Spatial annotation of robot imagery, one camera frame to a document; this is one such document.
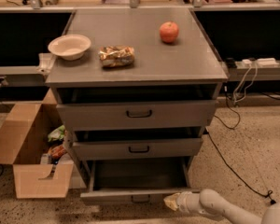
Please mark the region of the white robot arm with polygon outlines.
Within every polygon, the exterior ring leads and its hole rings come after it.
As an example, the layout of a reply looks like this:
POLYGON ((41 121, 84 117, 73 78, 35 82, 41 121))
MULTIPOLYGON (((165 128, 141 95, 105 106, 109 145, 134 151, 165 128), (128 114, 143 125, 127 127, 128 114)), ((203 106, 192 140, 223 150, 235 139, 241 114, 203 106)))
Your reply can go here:
POLYGON ((224 217, 231 224, 280 224, 280 203, 271 205, 262 217, 236 206, 212 189, 183 191, 165 197, 164 203, 174 211, 196 212, 202 217, 224 217))

